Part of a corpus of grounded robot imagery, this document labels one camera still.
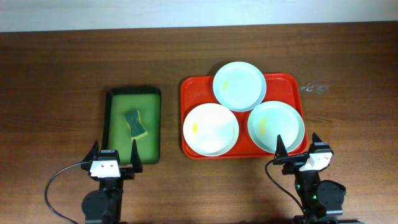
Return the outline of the light blue plate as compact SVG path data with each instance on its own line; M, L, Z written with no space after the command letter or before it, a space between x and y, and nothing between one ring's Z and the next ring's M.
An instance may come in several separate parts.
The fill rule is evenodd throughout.
M213 79L213 93L218 102L232 111L249 111L265 98L267 83L262 72L247 62L222 66Z

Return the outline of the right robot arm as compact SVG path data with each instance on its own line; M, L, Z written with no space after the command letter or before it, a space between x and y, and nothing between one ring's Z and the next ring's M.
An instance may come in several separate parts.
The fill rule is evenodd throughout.
M320 172L329 165L334 152L316 133L307 152L290 156L281 136L277 136L274 165L282 165L284 175L295 176L295 190L300 198L303 215L293 218L293 223L338 223L343 214L345 186L321 180Z

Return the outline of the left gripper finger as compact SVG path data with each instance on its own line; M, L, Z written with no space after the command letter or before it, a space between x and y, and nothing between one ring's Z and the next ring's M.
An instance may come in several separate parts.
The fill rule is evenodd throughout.
M98 141L95 141L87 155L84 157L83 161L84 162L90 162L90 161L95 161L97 156L98 156L98 150L99 150L99 143Z
M141 158L139 157L139 153L137 150L137 142L133 139L132 148L131 148L131 165L132 168L142 168Z

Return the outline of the green and yellow sponge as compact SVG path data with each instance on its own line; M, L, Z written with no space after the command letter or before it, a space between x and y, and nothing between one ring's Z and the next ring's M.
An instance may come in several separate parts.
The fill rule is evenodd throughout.
M132 110L125 113L123 119L129 128L131 139L140 139L148 134L142 124L139 110Z

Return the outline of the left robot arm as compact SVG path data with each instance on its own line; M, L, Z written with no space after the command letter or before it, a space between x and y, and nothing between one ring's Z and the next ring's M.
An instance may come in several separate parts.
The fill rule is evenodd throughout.
M81 165L81 169L88 171L88 175L99 182L99 189L88 193L81 203L85 223L122 222L124 181L135 179L135 174L143 171L136 141L132 142L130 162L130 167L121 167L117 150L100 151L98 142L94 143Z

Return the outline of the white plate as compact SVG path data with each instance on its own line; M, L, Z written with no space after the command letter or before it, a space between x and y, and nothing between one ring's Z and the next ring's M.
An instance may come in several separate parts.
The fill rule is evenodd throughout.
M217 103L194 107L185 117L183 138L196 153L217 157L230 151L239 137L239 123L233 112Z

